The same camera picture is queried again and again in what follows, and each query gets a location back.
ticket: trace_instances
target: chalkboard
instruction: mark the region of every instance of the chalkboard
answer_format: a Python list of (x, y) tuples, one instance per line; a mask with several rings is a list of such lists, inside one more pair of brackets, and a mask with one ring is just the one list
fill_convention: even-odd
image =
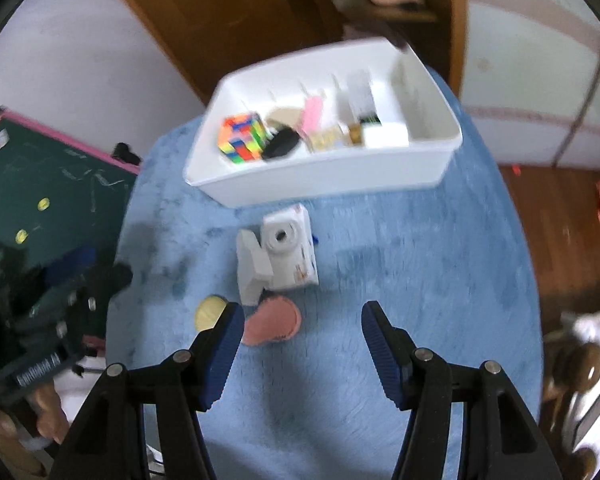
[[(0, 108), (0, 292), (84, 244), (96, 248), (98, 264), (113, 262), (137, 173)], [(102, 309), (91, 335), (105, 330)]]

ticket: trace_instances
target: wooden door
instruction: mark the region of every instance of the wooden door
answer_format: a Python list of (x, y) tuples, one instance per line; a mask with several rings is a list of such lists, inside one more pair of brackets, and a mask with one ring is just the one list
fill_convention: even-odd
[(127, 0), (200, 98), (254, 62), (340, 37), (328, 0)]

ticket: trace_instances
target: yellow magnet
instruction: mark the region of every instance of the yellow magnet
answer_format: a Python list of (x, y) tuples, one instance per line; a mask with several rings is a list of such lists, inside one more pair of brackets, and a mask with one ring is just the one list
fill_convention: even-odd
[(202, 332), (216, 326), (222, 311), (226, 307), (227, 300), (221, 296), (207, 296), (198, 304), (194, 322), (196, 330)]
[(40, 202), (38, 202), (38, 211), (44, 211), (47, 207), (49, 207), (49, 199), (44, 197)]
[(27, 233), (24, 229), (20, 229), (20, 231), (16, 233), (16, 243), (20, 245), (24, 242), (24, 240), (27, 239), (27, 236), (29, 236), (29, 233)]

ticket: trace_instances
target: rubik's cube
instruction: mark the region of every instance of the rubik's cube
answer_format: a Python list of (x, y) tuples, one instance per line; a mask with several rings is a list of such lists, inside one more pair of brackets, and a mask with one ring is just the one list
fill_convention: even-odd
[(260, 158), (267, 129), (258, 114), (227, 117), (218, 133), (218, 148), (235, 164)]

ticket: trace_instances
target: white wall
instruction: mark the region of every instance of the white wall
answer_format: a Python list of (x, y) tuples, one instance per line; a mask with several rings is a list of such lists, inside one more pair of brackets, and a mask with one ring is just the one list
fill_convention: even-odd
[(25, 0), (0, 34), (0, 105), (141, 156), (204, 110), (123, 0)]
[[(552, 163), (599, 56), (583, 0), (469, 0), (461, 101), (498, 162)], [(600, 87), (560, 165), (600, 168)]]

